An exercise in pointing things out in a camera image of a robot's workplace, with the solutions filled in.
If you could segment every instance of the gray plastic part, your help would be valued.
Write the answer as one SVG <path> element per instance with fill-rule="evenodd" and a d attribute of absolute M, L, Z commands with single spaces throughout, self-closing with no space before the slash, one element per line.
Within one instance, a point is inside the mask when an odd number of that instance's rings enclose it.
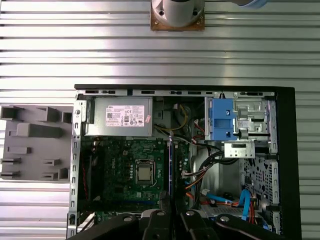
<path fill-rule="evenodd" d="M 41 180 L 52 181 L 58 179 L 58 172 L 44 172 L 42 173 Z"/>
<path fill-rule="evenodd" d="M 44 159 L 42 163 L 46 166 L 57 166 L 60 164 L 60 159 Z"/>
<path fill-rule="evenodd" d="M 31 148 L 23 146 L 8 146 L 6 151 L 11 154 L 29 154 L 31 153 Z"/>
<path fill-rule="evenodd" d="M 13 165 L 13 164 L 19 164 L 21 162 L 21 158 L 2 158 L 0 159 L 1 165 Z"/>
<path fill-rule="evenodd" d="M 68 168 L 61 168 L 58 172 L 58 180 L 67 180 L 69 179 L 70 170 Z"/>
<path fill-rule="evenodd" d="M 60 127 L 45 126 L 32 123 L 18 123 L 16 128 L 17 137 L 30 138 L 61 138 L 63 131 Z"/>
<path fill-rule="evenodd" d="M 19 121 L 6 122 L 3 159 L 20 158 L 20 163 L 3 164 L 2 173 L 4 174 L 0 173 L 1 178 L 68 182 L 72 124 L 62 122 L 62 113 L 72 113 L 73 107 L 48 106 L 58 113 L 57 121 L 40 121 L 43 120 L 44 111 L 39 108 L 47 109 L 46 107 L 34 105 L 15 106 L 16 109 L 19 109 L 16 111 L 15 119 Z M 17 136 L 18 124 L 21 123 L 36 125 L 40 129 L 47 129 L 46 127 L 54 130 L 61 129 L 63 135 L 60 138 Z"/>
<path fill-rule="evenodd" d="M 72 112 L 63 111 L 61 122 L 72 124 Z"/>
<path fill-rule="evenodd" d="M 1 108 L 0 119 L 7 121 L 18 120 L 18 111 L 23 110 L 23 108 L 16 106 L 3 106 Z"/>
<path fill-rule="evenodd" d="M 43 117 L 39 119 L 42 122 L 57 122 L 59 120 L 59 111 L 52 107 L 38 107 L 39 110 L 44 111 Z"/>
<path fill-rule="evenodd" d="M 2 179 L 16 179 L 20 175 L 19 171 L 3 171 L 0 172 L 0 177 Z"/>

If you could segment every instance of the corrugated metal wall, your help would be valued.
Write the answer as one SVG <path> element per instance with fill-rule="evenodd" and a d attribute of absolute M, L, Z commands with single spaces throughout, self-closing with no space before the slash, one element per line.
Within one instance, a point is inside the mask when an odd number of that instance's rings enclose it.
<path fill-rule="evenodd" d="M 302 235 L 320 239 L 316 0 L 208 1 L 205 32 L 151 32 L 149 1 L 0 3 L 1 104 L 71 104 L 76 83 L 295 87 Z M 68 184 L 0 182 L 0 240 L 64 239 L 68 196 Z"/>

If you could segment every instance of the yellow wire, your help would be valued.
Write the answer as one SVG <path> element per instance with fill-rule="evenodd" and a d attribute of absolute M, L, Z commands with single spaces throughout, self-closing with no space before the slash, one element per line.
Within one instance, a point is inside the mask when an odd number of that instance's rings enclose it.
<path fill-rule="evenodd" d="M 184 121 L 183 123 L 181 124 L 181 126 L 177 127 L 177 128 L 164 128 L 164 127 L 160 127 L 160 126 L 154 126 L 156 129 L 160 129 L 160 130 L 164 130 L 164 131 L 175 131 L 175 130 L 179 130 L 179 129 L 182 129 L 186 124 L 187 124 L 187 121 L 188 121 L 188 115 L 187 115 L 187 112 L 185 110 L 185 108 L 180 104 L 180 108 L 183 112 L 183 115 L 184 115 Z"/>

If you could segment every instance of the white label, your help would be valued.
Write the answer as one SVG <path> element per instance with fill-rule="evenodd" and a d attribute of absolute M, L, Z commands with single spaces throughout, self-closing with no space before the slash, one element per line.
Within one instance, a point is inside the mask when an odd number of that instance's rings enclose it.
<path fill-rule="evenodd" d="M 248 128 L 249 121 L 238 121 L 238 128 Z"/>
<path fill-rule="evenodd" d="M 105 111 L 107 127 L 144 127 L 145 106 L 112 105 Z"/>

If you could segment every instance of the motherboard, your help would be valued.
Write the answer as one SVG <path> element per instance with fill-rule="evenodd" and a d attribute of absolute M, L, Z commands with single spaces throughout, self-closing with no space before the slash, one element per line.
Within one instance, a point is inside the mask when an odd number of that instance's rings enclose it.
<path fill-rule="evenodd" d="M 108 140 L 103 198 L 117 205 L 158 204 L 164 189 L 166 148 L 163 140 Z"/>
<path fill-rule="evenodd" d="M 190 145 L 175 141 L 174 146 L 179 172 L 189 171 Z M 140 215 L 147 209 L 159 208 L 160 192 L 169 184 L 167 141 L 108 137 L 101 141 L 100 149 L 104 174 L 101 196 L 107 207 L 95 212 L 95 222 L 119 213 Z"/>

